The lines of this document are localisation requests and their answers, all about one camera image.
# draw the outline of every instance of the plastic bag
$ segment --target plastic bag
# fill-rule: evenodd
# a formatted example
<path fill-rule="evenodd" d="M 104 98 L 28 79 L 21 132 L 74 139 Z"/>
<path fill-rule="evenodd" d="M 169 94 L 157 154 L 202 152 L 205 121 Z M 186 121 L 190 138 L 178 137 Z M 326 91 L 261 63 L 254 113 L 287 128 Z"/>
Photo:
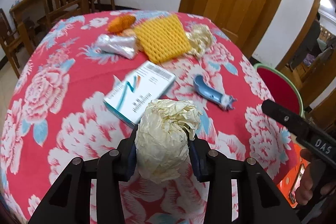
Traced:
<path fill-rule="evenodd" d="M 96 45 L 104 52 L 122 55 L 128 59 L 133 59 L 138 52 L 137 38 L 120 37 L 117 35 L 101 34 L 98 36 Z"/>
<path fill-rule="evenodd" d="M 192 101 L 153 100 L 143 114 L 135 137 L 139 173 L 155 183 L 176 179 L 188 157 L 200 115 Z"/>
<path fill-rule="evenodd" d="M 213 37 L 210 29 L 204 24 L 195 24 L 192 26 L 191 32 L 186 32 L 187 38 L 191 45 L 188 54 L 201 58 L 207 48 L 213 44 Z"/>

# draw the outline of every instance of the floor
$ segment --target floor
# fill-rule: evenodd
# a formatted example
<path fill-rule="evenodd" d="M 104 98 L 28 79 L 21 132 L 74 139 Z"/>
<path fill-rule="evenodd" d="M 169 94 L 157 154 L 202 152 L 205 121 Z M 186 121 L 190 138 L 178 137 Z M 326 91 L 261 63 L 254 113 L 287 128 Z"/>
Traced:
<path fill-rule="evenodd" d="M 23 67 L 29 59 L 29 54 L 26 48 L 21 48 L 16 54 L 20 64 L 19 72 L 21 73 Z M 9 105 L 9 101 L 12 98 L 12 94 L 17 82 L 17 77 L 14 73 L 9 62 L 0 70 L 0 137 L 2 135 L 2 128 L 5 122 L 6 112 Z"/>
<path fill-rule="evenodd" d="M 283 73 L 298 90 L 302 88 L 302 82 L 296 69 L 291 71 L 288 67 L 283 67 L 280 72 Z"/>

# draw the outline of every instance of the red stool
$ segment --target red stool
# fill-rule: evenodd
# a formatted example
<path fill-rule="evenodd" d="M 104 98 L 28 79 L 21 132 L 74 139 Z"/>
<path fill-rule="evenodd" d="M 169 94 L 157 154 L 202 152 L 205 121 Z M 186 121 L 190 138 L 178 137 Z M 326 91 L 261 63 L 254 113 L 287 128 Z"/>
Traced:
<path fill-rule="evenodd" d="M 266 65 L 258 63 L 254 68 L 268 87 L 274 101 L 303 117 L 302 99 L 293 83 L 281 72 Z"/>

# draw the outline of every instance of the table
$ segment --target table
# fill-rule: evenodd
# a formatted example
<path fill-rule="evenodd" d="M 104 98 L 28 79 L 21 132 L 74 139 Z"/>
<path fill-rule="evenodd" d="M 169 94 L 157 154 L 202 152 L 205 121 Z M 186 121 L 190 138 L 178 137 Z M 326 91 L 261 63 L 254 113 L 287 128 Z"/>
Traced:
<path fill-rule="evenodd" d="M 62 20 L 37 47 L 16 85 L 6 116 L 0 151 L 2 193 L 11 210 L 30 218 L 64 167 L 74 157 L 97 158 L 116 148 L 132 129 L 103 104 L 115 84 L 147 60 L 139 53 L 132 61 L 101 53 L 95 46 L 107 23 L 120 14 L 133 14 L 136 24 L 168 12 L 123 10 Z M 296 164 L 289 132 L 265 117 L 261 103 L 272 98 L 260 76 L 241 51 L 209 19 L 177 13 L 185 30 L 207 24 L 216 43 L 200 60 L 181 56 L 162 64 L 176 81 L 166 97 L 191 99 L 202 110 L 197 133 L 232 159 L 254 157 L 275 183 Z M 233 95 L 234 110 L 221 110 L 193 90 L 193 76 L 222 93 Z M 140 177 L 120 183 L 126 223 L 203 223 L 208 184 L 193 175 L 189 158 L 181 176 L 160 185 Z M 91 223 L 96 222 L 92 181 Z M 238 215 L 236 182 L 232 218 Z"/>
<path fill-rule="evenodd" d="M 18 4 L 14 5 L 9 13 L 15 19 L 16 25 L 19 25 L 22 22 L 22 13 L 27 10 L 29 7 L 39 3 L 42 0 L 22 0 Z M 52 1 L 48 0 L 48 6 L 51 9 L 53 7 Z M 83 10 L 85 13 L 89 13 L 89 2 L 88 0 L 83 0 Z"/>

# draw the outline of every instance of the hand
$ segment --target hand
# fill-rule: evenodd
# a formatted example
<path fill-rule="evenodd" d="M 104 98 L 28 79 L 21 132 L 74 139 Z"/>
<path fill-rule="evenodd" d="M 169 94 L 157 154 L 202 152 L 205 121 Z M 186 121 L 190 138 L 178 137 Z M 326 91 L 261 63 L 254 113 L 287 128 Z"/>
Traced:
<path fill-rule="evenodd" d="M 303 149 L 300 156 L 305 160 L 312 162 L 314 159 L 313 154 L 308 149 Z M 305 172 L 300 181 L 300 186 L 295 191 L 296 202 L 301 205 L 306 205 L 313 197 L 311 188 L 313 187 L 313 179 L 310 175 L 311 164 L 308 164 Z M 327 195 L 336 185 L 336 181 L 330 182 L 321 188 L 321 195 Z"/>

